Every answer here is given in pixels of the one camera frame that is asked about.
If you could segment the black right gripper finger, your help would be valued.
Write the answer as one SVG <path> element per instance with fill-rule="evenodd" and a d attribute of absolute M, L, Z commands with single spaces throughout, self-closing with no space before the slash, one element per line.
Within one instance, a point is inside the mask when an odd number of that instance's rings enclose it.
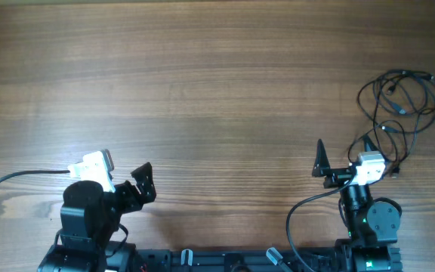
<path fill-rule="evenodd" d="M 317 141 L 316 158 L 313 164 L 312 176 L 315 178 L 329 176 L 332 169 L 326 155 L 325 146 L 321 139 Z"/>
<path fill-rule="evenodd" d="M 378 147 L 374 144 L 372 139 L 367 134 L 362 136 L 362 142 L 365 152 L 378 151 Z"/>

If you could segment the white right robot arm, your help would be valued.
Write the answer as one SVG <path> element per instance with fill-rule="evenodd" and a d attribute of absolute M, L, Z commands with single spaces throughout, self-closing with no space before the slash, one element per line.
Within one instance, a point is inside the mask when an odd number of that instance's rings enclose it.
<path fill-rule="evenodd" d="M 365 150 L 348 167 L 332 168 L 322 140 L 317 141 L 312 176 L 325 178 L 325 189 L 338 189 L 340 211 L 349 232 L 335 242 L 332 271 L 397 272 L 403 270 L 397 242 L 402 208 L 388 198 L 373 198 L 370 186 L 386 169 L 386 160 L 369 138 Z"/>

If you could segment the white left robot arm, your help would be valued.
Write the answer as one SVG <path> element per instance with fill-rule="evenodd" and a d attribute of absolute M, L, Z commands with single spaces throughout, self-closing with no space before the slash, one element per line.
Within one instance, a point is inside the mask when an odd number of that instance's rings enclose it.
<path fill-rule="evenodd" d="M 120 221 L 124 214 L 138 212 L 156 199 L 153 168 L 145 163 L 113 192 L 103 190 L 96 181 L 78 181 L 63 192 L 60 210 L 62 228 L 54 244 L 38 266 L 47 272 L 147 271 L 148 265 L 126 239 L 112 235 L 128 229 Z"/>

